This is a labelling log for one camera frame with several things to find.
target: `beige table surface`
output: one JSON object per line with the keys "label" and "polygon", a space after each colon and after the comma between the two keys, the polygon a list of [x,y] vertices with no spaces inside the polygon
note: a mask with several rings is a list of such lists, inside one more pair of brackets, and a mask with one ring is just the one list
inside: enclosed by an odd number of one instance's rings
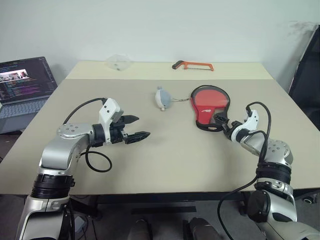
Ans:
{"label": "beige table surface", "polygon": [[[97,74],[106,71],[98,62]],[[75,187],[71,194],[131,194],[131,193],[174,193],[174,192],[225,192],[231,191],[248,181],[254,175],[258,158],[239,144],[227,140],[222,132],[212,133],[199,130],[195,125],[195,114],[189,101],[175,102],[166,111],[160,111],[155,104],[157,86],[162,86],[174,98],[187,98],[192,90],[203,84],[224,89],[230,96],[229,118],[242,121],[245,106],[253,101],[265,103],[272,115],[270,137],[285,141],[294,156],[291,185],[295,189],[320,187],[320,134],[304,113],[258,63],[248,63],[262,69],[262,77],[257,79],[214,79],[182,80],[187,71],[179,71],[168,79],[81,79],[75,78],[79,65],[88,72],[95,64],[80,62],[52,94],[36,115],[28,128],[16,141],[0,164],[0,193],[29,194],[37,174],[39,160],[46,144],[55,136],[56,129],[65,117],[79,104],[96,97],[110,97],[117,100],[124,114],[136,115],[139,121],[125,127],[128,133],[148,131],[151,135],[138,143],[96,148],[108,155],[113,169],[108,173],[98,173],[89,169],[84,158],[77,166]],[[167,63],[171,72],[171,63]],[[92,103],[79,110],[70,120],[73,123],[98,121],[101,104]],[[259,112],[259,129],[266,129],[267,115],[263,108]],[[107,168],[108,163],[99,156],[90,156],[97,168]]]}
{"label": "beige table surface", "polygon": [[67,79],[139,79],[139,80],[270,80],[272,76],[257,62],[212,63],[214,71],[172,69],[174,62],[133,62],[124,71],[107,67],[103,61],[80,61]]}

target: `black cable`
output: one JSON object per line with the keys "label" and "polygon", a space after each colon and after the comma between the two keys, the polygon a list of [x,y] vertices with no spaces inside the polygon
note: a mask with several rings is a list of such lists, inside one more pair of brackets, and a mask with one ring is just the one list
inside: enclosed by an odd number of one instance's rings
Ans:
{"label": "black cable", "polygon": [[70,236],[72,236],[72,226],[71,226],[71,222],[69,223],[69,232],[70,232]]}
{"label": "black cable", "polygon": [[[262,102],[260,102],[260,101],[254,101],[254,102],[249,103],[249,104],[245,107],[245,109],[246,109],[246,111],[247,111],[247,114],[248,114],[249,116],[251,116],[250,106],[252,106],[252,105],[254,105],[254,104],[259,104],[259,105],[261,105],[261,106],[265,109],[265,111],[266,111],[266,113],[267,113],[267,115],[268,115],[268,126],[267,126],[266,133],[265,133],[264,131],[262,131],[262,130],[258,130],[258,131],[254,131],[254,132],[251,132],[251,133],[248,134],[249,136],[252,136],[252,135],[255,135],[255,134],[259,134],[259,133],[263,134],[264,141],[263,141],[263,144],[262,144],[262,148],[261,148],[261,150],[260,150],[259,160],[258,160],[259,163],[260,163],[260,162],[262,162],[262,161],[265,159],[266,154],[267,154],[268,138],[269,138],[270,129],[271,129],[271,113],[270,113],[268,107],[267,107],[264,103],[262,103]],[[248,182],[246,185],[243,185],[243,186],[241,186],[241,187],[238,187],[237,189],[235,189],[235,190],[233,190],[233,191],[228,192],[227,194],[225,194],[225,195],[220,199],[220,201],[219,201],[219,203],[218,203],[218,207],[217,207],[218,219],[219,219],[219,222],[220,222],[223,230],[225,231],[226,235],[230,238],[230,240],[234,240],[234,239],[232,238],[232,236],[231,236],[230,233],[228,232],[228,230],[227,230],[227,228],[226,228],[226,226],[225,226],[225,224],[224,224],[224,222],[223,222],[223,220],[222,220],[222,218],[221,218],[221,213],[220,213],[221,205],[222,205],[223,201],[226,200],[227,197],[229,197],[229,196],[231,196],[232,194],[237,193],[237,192],[239,192],[239,191],[241,191],[241,190],[249,187],[249,186],[252,185],[257,179],[258,179],[258,175],[256,174],[255,177],[254,177],[254,179],[252,179],[252,180],[251,180],[250,182]]]}
{"label": "black cable", "polygon": [[77,106],[67,117],[66,119],[64,120],[63,124],[66,124],[69,119],[72,117],[73,114],[75,114],[76,111],[78,111],[80,108],[82,108],[84,105],[87,105],[89,103],[93,103],[93,102],[96,102],[96,101],[102,101],[102,103],[104,104],[106,102],[107,98],[105,97],[98,97],[98,98],[94,98],[94,99],[91,99],[89,101],[86,101],[84,103],[82,103],[81,105]]}
{"label": "black cable", "polygon": [[[89,104],[89,103],[93,103],[93,102],[96,102],[96,101],[102,101],[102,103],[105,104],[105,102],[107,101],[107,98],[105,98],[105,97],[97,97],[97,98],[91,99],[91,100],[89,100],[89,101],[86,101],[86,102],[80,104],[79,106],[77,106],[77,107],[68,115],[68,117],[64,120],[63,124],[66,124],[66,123],[69,121],[69,119],[72,117],[72,115],[75,114],[75,112],[78,111],[80,108],[82,108],[83,106],[85,106],[85,105],[87,105],[87,104]],[[98,152],[98,151],[89,151],[90,148],[91,148],[91,145],[89,145],[89,146],[86,148],[86,151],[83,152],[83,153],[81,153],[81,155],[80,155],[80,156],[85,155],[85,162],[86,162],[86,164],[89,166],[89,168],[91,168],[93,171],[96,171],[96,172],[98,172],[98,173],[106,173],[106,172],[109,172],[109,171],[112,169],[112,162],[111,162],[110,158],[109,158],[108,156],[104,155],[104,154],[101,153],[101,152]],[[90,164],[90,162],[89,162],[89,158],[88,158],[88,155],[89,155],[89,154],[98,154],[98,155],[103,156],[103,157],[104,157],[105,159],[107,159],[107,161],[109,162],[110,167],[109,167],[108,169],[106,169],[106,170],[100,170],[100,169],[97,169],[97,168],[93,167],[93,166]]]}
{"label": "black cable", "polygon": [[263,142],[263,145],[262,145],[262,148],[261,148],[261,152],[263,151],[263,156],[261,156],[261,157],[259,156],[259,162],[262,162],[262,161],[265,159],[265,156],[266,156],[266,154],[267,154],[268,138],[269,138],[270,129],[271,129],[271,113],[270,113],[268,107],[267,107],[264,103],[262,103],[262,102],[260,102],[260,101],[254,101],[254,102],[249,103],[249,104],[245,107],[245,109],[246,109],[246,111],[247,111],[248,114],[249,114],[249,112],[251,112],[250,106],[252,106],[252,105],[254,105],[254,104],[259,104],[259,105],[261,105],[261,106],[265,109],[266,114],[268,115],[268,126],[267,126],[267,129],[266,129],[266,134],[265,134],[265,136],[264,136],[264,137],[265,137],[265,138],[264,138],[264,142]]}
{"label": "black cable", "polygon": [[84,240],[87,240],[87,236],[86,236],[86,232],[85,232],[84,228],[82,228],[82,232],[83,232]]}
{"label": "black cable", "polygon": [[88,218],[86,216],[85,216],[85,223],[86,223],[85,230],[84,230],[84,228],[82,228],[83,234],[77,240],[80,240],[83,237],[84,237],[84,239],[87,239],[86,232],[88,230],[89,221],[88,221]]}
{"label": "black cable", "polygon": [[[85,152],[81,153],[80,156],[84,155],[85,156],[85,162],[86,164],[88,165],[89,168],[91,168],[93,171],[96,171],[98,173],[106,173],[106,172],[109,172],[111,169],[112,169],[112,162],[110,160],[110,158],[107,156],[107,155],[104,155],[103,153],[101,152],[98,152],[98,151],[89,151],[89,149],[91,148],[91,146],[89,145]],[[97,169],[95,168],[94,166],[92,166],[89,162],[89,158],[88,158],[88,155],[89,154],[98,154],[100,156],[103,156],[105,159],[107,159],[107,161],[109,162],[109,168],[106,169],[106,170],[100,170],[100,169]]]}
{"label": "black cable", "polygon": [[72,207],[71,201],[68,203],[69,210],[70,210],[70,221],[71,221],[71,228],[70,228],[70,235],[71,240],[76,240],[76,225],[75,225],[75,215],[74,215],[74,209]]}
{"label": "black cable", "polygon": [[97,238],[97,233],[96,233],[96,228],[95,228],[95,223],[94,223],[93,220],[91,220],[91,222],[92,222],[92,227],[93,227],[93,232],[94,232],[95,240],[98,240],[98,238]]}

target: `laptop screen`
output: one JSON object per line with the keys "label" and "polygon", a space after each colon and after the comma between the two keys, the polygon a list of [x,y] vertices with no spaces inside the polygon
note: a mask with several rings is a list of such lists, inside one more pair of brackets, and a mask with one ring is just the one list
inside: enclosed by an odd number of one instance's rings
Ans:
{"label": "laptop screen", "polygon": [[57,88],[45,57],[0,63],[2,104],[50,96]]}

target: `white wall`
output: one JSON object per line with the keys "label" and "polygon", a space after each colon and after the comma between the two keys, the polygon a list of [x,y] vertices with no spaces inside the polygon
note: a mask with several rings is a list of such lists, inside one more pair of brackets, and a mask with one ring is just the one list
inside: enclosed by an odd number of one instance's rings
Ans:
{"label": "white wall", "polygon": [[1,0],[0,9],[0,62],[45,56],[57,82],[79,60],[127,54],[261,62],[287,89],[320,22],[320,0]]}

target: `laptop keyboard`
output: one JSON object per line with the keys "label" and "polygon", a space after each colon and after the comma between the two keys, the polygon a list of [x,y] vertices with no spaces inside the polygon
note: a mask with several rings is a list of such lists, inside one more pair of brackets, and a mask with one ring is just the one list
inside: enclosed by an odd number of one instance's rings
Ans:
{"label": "laptop keyboard", "polygon": [[2,107],[3,109],[0,112],[0,119],[39,112],[39,110],[46,103],[46,101],[47,99],[25,102],[20,104],[17,103],[11,106],[3,106]]}

